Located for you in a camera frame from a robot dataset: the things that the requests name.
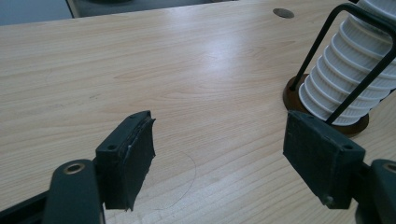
wooden table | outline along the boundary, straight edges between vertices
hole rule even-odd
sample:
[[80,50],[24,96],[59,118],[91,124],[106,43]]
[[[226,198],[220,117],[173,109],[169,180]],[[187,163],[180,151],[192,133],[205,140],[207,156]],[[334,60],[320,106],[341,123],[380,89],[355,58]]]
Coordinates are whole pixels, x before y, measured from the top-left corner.
[[[125,117],[151,110],[157,157],[134,211],[106,211],[107,223],[354,223],[355,203],[328,210],[282,155],[281,92],[342,2],[241,0],[0,27],[0,209],[48,189],[56,167],[93,159]],[[383,101],[354,138],[369,163],[396,160],[395,106],[394,95]]]

round hole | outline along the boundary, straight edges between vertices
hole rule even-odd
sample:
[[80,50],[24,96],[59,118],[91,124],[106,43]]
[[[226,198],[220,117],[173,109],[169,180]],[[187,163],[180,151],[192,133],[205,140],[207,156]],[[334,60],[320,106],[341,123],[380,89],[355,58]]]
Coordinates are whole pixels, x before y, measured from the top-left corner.
[[387,169],[388,171],[393,172],[394,174],[396,174],[396,164],[393,163],[385,163],[384,164],[384,168]]
[[113,149],[116,149],[116,147],[117,147],[117,146],[115,146],[115,145],[110,145],[110,146],[107,147],[107,149],[108,149],[108,150],[113,150]]
[[345,149],[349,149],[349,150],[350,150],[350,149],[353,149],[353,146],[350,146],[350,145],[344,145],[344,146],[343,146],[343,148],[345,148]]
[[291,19],[294,17],[294,13],[290,10],[287,10],[285,8],[275,8],[273,12],[281,18],[286,18],[286,19]]
[[64,173],[67,175],[73,175],[82,171],[84,168],[85,165],[83,163],[73,163],[64,168]]

black wire frame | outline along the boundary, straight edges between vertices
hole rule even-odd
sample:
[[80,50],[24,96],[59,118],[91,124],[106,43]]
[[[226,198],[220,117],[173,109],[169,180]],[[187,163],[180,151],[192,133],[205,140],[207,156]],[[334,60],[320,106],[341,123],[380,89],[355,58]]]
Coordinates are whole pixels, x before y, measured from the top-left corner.
[[317,39],[315,40],[314,44],[312,45],[311,50],[309,50],[308,55],[306,56],[303,65],[301,66],[294,82],[290,86],[291,91],[295,91],[298,85],[298,82],[302,78],[306,67],[312,61],[316,51],[320,43],[322,42],[324,36],[329,31],[330,26],[334,22],[337,15],[342,12],[347,11],[348,13],[354,15],[355,17],[359,18],[362,21],[373,25],[374,27],[386,32],[392,38],[392,47],[390,51],[385,55],[384,58],[373,68],[373,70],[367,75],[367,77],[353,90],[352,93],[348,95],[348,97],[341,103],[332,114],[327,118],[326,123],[332,124],[343,112],[347,109],[347,107],[352,104],[352,102],[372,83],[376,77],[381,74],[381,72],[396,58],[396,26],[390,24],[387,21],[377,17],[376,15],[371,14],[370,12],[361,9],[350,3],[344,3],[336,7],[332,10],[329,17],[323,24]]

brown base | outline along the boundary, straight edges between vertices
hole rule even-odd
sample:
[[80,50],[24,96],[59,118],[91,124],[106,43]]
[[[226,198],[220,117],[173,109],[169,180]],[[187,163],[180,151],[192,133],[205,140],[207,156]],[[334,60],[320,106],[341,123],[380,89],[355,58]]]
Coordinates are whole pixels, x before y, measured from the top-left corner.
[[[285,107],[288,110],[297,110],[297,111],[312,115],[303,106],[303,104],[301,103],[300,98],[298,96],[299,87],[304,83],[304,80],[307,76],[308,76],[308,74],[303,75],[303,77],[299,81],[295,91],[290,90],[290,86],[293,83],[295,77],[293,77],[291,80],[289,80],[288,84],[285,87],[285,90],[283,90],[283,103],[285,104]],[[337,126],[337,125],[331,125],[331,126],[334,127],[335,130],[338,130],[339,132],[345,134],[346,136],[352,137],[352,136],[357,135],[358,133],[361,133],[367,127],[367,125],[369,125],[369,115],[368,114],[361,117],[358,120],[358,122],[348,125],[348,126]]]

wood grain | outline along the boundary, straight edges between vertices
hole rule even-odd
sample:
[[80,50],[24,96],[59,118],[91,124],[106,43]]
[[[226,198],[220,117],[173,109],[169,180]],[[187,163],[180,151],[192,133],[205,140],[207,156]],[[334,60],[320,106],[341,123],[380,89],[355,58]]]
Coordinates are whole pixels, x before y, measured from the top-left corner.
[[[0,27],[0,209],[46,190],[64,162],[93,159],[125,117],[149,109],[157,157],[134,211],[106,211],[107,223],[354,223],[356,204],[328,210],[282,155],[281,92],[342,2],[244,0]],[[395,106],[383,101],[354,138],[367,162],[396,160]]]

